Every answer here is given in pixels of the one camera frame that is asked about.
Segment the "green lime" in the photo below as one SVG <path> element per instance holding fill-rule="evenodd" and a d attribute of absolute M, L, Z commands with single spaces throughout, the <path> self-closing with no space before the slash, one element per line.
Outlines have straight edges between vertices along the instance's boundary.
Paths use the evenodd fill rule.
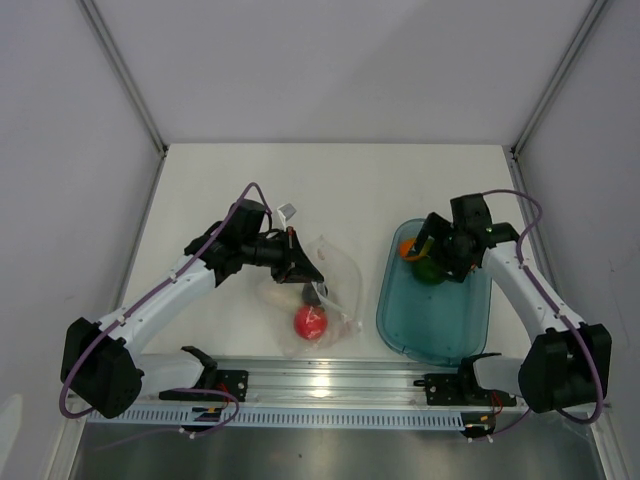
<path fill-rule="evenodd" d="M 429 256 L 413 262 L 411 272 L 417 281 L 427 285 L 439 285 L 446 280 L 446 273 Z"/>

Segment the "dark purple plum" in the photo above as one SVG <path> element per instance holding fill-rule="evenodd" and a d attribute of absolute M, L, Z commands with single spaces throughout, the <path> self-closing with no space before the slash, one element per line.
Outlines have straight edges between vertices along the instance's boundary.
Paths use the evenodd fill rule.
<path fill-rule="evenodd" d="M 325 284 L 306 283 L 303 286 L 301 298 L 305 305 L 319 308 L 323 306 L 323 298 L 326 298 L 328 294 L 329 290 Z"/>

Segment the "orange fruit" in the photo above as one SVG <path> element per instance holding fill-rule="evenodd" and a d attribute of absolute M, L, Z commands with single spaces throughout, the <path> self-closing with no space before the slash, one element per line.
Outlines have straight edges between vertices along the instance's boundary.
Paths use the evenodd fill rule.
<path fill-rule="evenodd" d="M 409 238 L 399 245 L 398 254 L 403 260 L 407 262 L 416 262 L 426 257 L 433 241 L 431 239 L 427 239 L 419 251 L 414 248 L 415 243 L 415 238 Z"/>

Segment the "clear zip top bag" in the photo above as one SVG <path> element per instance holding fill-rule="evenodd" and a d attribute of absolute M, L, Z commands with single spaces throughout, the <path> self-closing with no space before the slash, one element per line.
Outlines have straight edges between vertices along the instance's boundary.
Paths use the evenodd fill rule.
<path fill-rule="evenodd" d="M 256 287 L 257 297 L 265 307 L 265 323 L 268 325 L 280 352 L 289 358 L 302 357 L 327 351 L 358 335 L 362 329 L 359 307 L 362 297 L 362 275 L 356 262 L 341 248 L 319 236 L 305 245 L 305 252 L 324 276 L 323 284 L 329 290 L 323 298 L 322 308 L 328 318 L 326 332 L 317 340 L 299 337 L 293 328 L 295 313 L 281 311 L 264 302 L 258 290 L 263 285 L 282 285 L 302 293 L 305 284 L 277 284 L 267 278 Z"/>

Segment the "red tomato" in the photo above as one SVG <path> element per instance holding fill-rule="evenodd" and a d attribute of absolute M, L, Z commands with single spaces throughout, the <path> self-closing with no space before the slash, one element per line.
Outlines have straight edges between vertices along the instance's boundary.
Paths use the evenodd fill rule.
<path fill-rule="evenodd" d="M 302 339 L 319 339 L 328 328 L 328 318 L 322 307 L 304 305 L 294 315 L 293 328 Z"/>

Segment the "white eggplant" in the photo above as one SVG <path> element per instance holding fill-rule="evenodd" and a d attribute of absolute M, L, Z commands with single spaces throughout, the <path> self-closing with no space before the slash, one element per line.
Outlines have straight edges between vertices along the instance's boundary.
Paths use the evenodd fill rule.
<path fill-rule="evenodd" d="M 301 292 L 287 286 L 263 285 L 258 294 L 264 302 L 285 312 L 295 313 L 304 305 Z"/>

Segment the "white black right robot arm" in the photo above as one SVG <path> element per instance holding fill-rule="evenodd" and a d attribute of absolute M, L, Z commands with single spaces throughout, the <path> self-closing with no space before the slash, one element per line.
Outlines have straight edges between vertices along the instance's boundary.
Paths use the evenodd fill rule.
<path fill-rule="evenodd" d="M 408 250 L 429 259 L 443 281 L 461 283 L 479 269 L 501 289 L 531 341 L 524 358 L 499 353 L 467 357 L 456 389 L 468 403 L 492 391 L 521 398 L 538 414 L 557 412 L 589 425 L 602 414 L 607 395 L 612 338 L 572 310 L 523 252 L 525 237 L 508 222 L 493 221 L 485 196 L 451 199 L 451 219 L 427 215 Z"/>

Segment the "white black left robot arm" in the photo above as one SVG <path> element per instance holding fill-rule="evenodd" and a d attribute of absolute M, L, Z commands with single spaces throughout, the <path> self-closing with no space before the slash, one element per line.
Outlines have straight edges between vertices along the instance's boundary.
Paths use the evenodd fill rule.
<path fill-rule="evenodd" d="M 132 304 L 66 332 L 61 380 L 91 411 L 107 419 L 123 414 L 141 396 L 169 400 L 221 399 L 217 362 L 185 346 L 174 354 L 147 354 L 146 346 L 196 299 L 211 293 L 244 266 L 266 267 L 278 284 L 324 280 L 292 227 L 264 230 L 271 214 L 241 199 L 224 220 L 193 239 L 159 285 Z"/>

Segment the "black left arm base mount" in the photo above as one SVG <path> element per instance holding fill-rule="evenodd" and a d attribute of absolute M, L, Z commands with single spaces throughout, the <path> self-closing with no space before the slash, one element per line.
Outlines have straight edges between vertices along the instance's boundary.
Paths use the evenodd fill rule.
<path fill-rule="evenodd" d="M 193 346 L 183 346 L 181 350 L 187 353 L 203 367 L 203 372 L 190 387 L 190 392 L 179 389 L 165 390 L 158 394 L 163 401 L 211 401 L 229 402 L 229 399 L 211 393 L 196 393 L 196 390 L 217 390 L 233 395 L 240 403 L 246 400 L 249 382 L 249 372 L 246 370 L 221 370 L 218 362 L 211 356 Z"/>

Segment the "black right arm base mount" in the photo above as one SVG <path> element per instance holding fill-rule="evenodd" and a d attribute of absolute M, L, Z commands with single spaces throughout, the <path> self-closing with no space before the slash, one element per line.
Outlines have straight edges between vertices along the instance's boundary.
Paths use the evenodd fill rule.
<path fill-rule="evenodd" d="M 421 388 L 430 406 L 514 407 L 514 396 L 480 388 L 474 381 L 458 373 L 427 373 L 413 382 Z"/>

